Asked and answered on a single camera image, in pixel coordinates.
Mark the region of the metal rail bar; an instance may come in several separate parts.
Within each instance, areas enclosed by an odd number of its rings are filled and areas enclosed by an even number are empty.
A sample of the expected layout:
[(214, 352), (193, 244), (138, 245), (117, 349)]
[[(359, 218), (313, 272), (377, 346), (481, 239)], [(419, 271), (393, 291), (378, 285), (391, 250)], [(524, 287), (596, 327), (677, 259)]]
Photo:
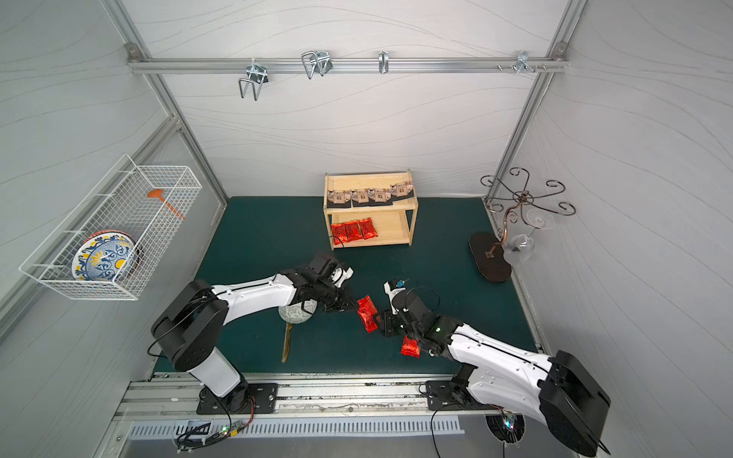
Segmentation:
[[(389, 56), (387, 74), (511, 74), (500, 72), (497, 65), (512, 64), (516, 56), (510, 57), (396, 57)], [(546, 70), (542, 73), (561, 73), (569, 67), (566, 59), (530, 57), (532, 63), (542, 62)], [(271, 76), (280, 74), (304, 74), (299, 58), (160, 58), (141, 62), (130, 62), (128, 66), (135, 74), (244, 74), (244, 70), (255, 60), (268, 70)], [(379, 74), (378, 57), (332, 57), (330, 74)]]

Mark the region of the small metal hook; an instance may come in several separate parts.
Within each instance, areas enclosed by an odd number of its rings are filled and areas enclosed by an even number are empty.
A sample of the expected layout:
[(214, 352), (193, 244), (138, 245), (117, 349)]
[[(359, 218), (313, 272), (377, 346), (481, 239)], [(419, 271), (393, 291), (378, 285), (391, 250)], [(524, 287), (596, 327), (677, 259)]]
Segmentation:
[(389, 53), (386, 51), (378, 53), (378, 72), (379, 74), (387, 74), (389, 72)]

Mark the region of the red tea bag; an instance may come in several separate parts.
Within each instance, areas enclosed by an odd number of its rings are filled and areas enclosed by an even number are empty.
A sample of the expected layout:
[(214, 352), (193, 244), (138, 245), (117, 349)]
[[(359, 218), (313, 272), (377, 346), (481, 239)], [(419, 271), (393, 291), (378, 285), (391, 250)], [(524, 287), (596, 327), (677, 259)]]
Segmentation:
[(347, 236), (347, 230), (343, 223), (331, 225), (331, 237), (335, 246), (344, 246), (349, 242), (349, 236)]
[(364, 238), (359, 221), (348, 221), (343, 224), (343, 229), (345, 231), (347, 242), (357, 242), (357, 240), (362, 240)]
[(404, 356), (419, 359), (421, 357), (421, 349), (418, 341), (405, 336), (402, 341), (400, 353)]
[(363, 240), (370, 240), (378, 237), (378, 232), (371, 218), (358, 221), (359, 230)]
[(366, 296), (358, 300), (357, 305), (357, 312), (366, 332), (371, 333), (377, 330), (378, 324), (376, 324), (374, 317), (378, 314), (378, 311), (371, 297)]

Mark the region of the wooden two-tier shelf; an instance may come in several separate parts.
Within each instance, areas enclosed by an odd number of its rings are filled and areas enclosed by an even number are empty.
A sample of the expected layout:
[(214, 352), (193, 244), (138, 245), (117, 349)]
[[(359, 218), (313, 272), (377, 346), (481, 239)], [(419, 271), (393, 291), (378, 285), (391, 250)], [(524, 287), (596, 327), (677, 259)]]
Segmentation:
[[(414, 189), (414, 197), (408, 200), (398, 200), (385, 206), (362, 206), (351, 208), (327, 208), (326, 192), (329, 190), (345, 191), (370, 188), (387, 188), (402, 181), (412, 181), (412, 172), (387, 172), (372, 174), (326, 175), (324, 185), (323, 212), (328, 231), (330, 248), (341, 249), (350, 247), (369, 247), (378, 245), (411, 245), (414, 238), (415, 225), (418, 215), (418, 198)], [(335, 246), (331, 237), (331, 225), (360, 221), (371, 218), (378, 232), (378, 237), (370, 240), (347, 242), (344, 246)]]

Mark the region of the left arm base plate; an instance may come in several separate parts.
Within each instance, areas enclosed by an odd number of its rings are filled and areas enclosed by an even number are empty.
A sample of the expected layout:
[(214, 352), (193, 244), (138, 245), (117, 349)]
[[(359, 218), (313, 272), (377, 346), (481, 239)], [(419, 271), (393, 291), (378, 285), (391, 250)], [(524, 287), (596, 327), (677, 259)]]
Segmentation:
[(218, 397), (208, 387), (200, 391), (198, 415), (271, 414), (275, 411), (278, 384), (238, 385), (229, 394)]

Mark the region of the copper glass holder stand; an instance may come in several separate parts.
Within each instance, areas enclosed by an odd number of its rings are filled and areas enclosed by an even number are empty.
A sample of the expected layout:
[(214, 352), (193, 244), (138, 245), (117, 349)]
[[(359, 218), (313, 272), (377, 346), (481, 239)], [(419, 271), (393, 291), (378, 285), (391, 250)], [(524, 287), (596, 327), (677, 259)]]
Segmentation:
[(476, 232), (469, 238), (469, 250), (475, 266), (484, 280), (492, 284), (502, 284), (510, 280), (515, 266), (504, 260), (504, 244), (518, 232), (523, 224), (519, 221), (521, 209), (532, 208), (550, 212), (555, 217), (572, 217), (576, 215), (576, 207), (567, 200), (559, 197), (566, 191), (561, 181), (549, 179), (546, 181), (546, 190), (536, 194), (529, 189), (531, 173), (523, 167), (513, 167), (509, 170), (511, 177), (522, 177), (522, 186), (513, 189), (502, 181), (500, 177), (486, 175), (481, 177), (480, 183), (489, 192), (482, 199), (485, 209), (494, 218), (496, 230), (494, 232)]

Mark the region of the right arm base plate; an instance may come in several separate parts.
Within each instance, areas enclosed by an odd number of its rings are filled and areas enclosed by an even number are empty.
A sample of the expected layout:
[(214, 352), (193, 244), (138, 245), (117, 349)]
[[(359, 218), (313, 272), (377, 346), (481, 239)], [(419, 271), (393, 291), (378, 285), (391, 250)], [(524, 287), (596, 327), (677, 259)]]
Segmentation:
[(465, 387), (447, 380), (427, 381), (419, 387), (419, 392), (427, 399), (429, 411), (496, 410), (493, 405), (473, 399)]

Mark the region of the green table mat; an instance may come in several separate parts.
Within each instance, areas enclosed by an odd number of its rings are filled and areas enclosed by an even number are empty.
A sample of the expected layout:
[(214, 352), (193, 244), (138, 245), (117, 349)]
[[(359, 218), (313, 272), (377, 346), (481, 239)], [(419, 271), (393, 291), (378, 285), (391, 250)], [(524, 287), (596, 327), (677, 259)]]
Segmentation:
[[(536, 342), (515, 287), (492, 284), (478, 272), (469, 239), (489, 231), (478, 198), (422, 198), (410, 245), (338, 248), (337, 259), (354, 271), (355, 298), (370, 297), (385, 309), (383, 285), (403, 280), (438, 313), (462, 320), (502, 342), (534, 350)], [(210, 284), (259, 280), (309, 263), (329, 250), (322, 202), (316, 197), (233, 198), (223, 213), (198, 270)], [(354, 312), (318, 314), (291, 331), (269, 309), (229, 324), (220, 351), (245, 373), (448, 374), (457, 364), (440, 357), (409, 357), (398, 338), (367, 332)]]

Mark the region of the blue yellow patterned plate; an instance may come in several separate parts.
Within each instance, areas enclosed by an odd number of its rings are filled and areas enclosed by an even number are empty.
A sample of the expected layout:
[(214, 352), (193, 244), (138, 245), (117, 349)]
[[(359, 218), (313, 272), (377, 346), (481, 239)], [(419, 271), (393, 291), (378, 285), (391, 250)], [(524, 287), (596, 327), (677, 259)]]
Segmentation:
[(71, 274), (77, 281), (112, 282), (130, 274), (137, 264), (137, 246), (127, 234), (103, 231), (94, 234), (72, 258)]

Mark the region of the metal double hook left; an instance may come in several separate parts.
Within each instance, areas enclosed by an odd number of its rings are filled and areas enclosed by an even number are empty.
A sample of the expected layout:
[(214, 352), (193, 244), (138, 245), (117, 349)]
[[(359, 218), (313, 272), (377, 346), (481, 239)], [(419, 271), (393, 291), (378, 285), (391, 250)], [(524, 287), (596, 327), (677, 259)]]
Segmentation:
[(251, 93), (253, 99), (258, 101), (263, 85), (269, 82), (268, 70), (253, 60), (244, 70), (244, 77), (238, 80), (241, 98)]

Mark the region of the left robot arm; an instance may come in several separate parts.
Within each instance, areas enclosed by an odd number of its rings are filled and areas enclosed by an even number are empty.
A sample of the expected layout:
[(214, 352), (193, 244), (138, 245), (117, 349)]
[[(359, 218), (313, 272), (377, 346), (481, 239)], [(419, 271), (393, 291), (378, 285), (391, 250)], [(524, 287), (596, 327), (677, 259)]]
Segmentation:
[(352, 276), (350, 267), (337, 265), (319, 273), (306, 266), (242, 284), (189, 282), (154, 321), (151, 334), (176, 370), (189, 373), (221, 399), (246, 389), (242, 374), (217, 349), (225, 326), (267, 309), (301, 307), (308, 301), (328, 311), (353, 309), (356, 303), (345, 288)]

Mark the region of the orange spatula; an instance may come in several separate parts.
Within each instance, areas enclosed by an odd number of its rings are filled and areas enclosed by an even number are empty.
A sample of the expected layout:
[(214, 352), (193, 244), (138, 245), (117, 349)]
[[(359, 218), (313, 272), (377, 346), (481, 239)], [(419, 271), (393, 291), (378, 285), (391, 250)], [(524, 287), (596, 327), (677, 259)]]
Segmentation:
[(163, 190), (162, 189), (153, 189), (147, 194), (147, 198), (154, 198), (155, 200), (159, 200), (162, 202), (174, 215), (176, 215), (179, 219), (182, 221), (185, 220), (185, 216), (179, 212), (166, 198), (163, 196)]

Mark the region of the metal hook right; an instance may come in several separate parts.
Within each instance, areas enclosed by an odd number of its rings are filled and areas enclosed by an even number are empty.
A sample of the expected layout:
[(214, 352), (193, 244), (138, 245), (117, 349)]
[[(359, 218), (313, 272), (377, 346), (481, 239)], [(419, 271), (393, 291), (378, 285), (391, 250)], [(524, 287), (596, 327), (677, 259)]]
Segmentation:
[(503, 66), (497, 65), (496, 68), (500, 72), (513, 72), (515, 74), (536, 74), (546, 70), (546, 66), (540, 63), (532, 63), (528, 53), (521, 52), (512, 64)]

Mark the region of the floral tea bag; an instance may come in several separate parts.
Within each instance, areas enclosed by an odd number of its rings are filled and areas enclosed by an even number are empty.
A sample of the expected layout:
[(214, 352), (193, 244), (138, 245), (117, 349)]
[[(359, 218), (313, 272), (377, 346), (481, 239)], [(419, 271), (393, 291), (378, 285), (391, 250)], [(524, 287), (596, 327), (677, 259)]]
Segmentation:
[(326, 192), (326, 207), (327, 208), (351, 208), (351, 192), (345, 191), (334, 191), (329, 190)]
[(387, 188), (368, 189), (368, 203), (371, 206), (385, 206), (392, 204), (391, 190)]
[(398, 202), (398, 200), (408, 200), (414, 197), (414, 185), (412, 181), (402, 181), (391, 185), (391, 200)]
[(370, 195), (368, 189), (356, 189), (350, 192), (351, 204), (353, 207), (370, 206)]

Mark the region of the clear wine glass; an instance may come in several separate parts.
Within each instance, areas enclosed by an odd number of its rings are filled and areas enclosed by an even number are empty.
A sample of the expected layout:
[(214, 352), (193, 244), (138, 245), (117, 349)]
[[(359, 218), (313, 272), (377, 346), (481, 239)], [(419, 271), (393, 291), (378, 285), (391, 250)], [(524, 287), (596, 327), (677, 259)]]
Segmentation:
[(550, 212), (536, 208), (528, 211), (521, 209), (519, 221), (523, 224), (521, 231), (504, 244), (503, 257), (511, 266), (525, 263), (532, 257), (536, 248), (534, 233), (555, 227), (555, 217)]

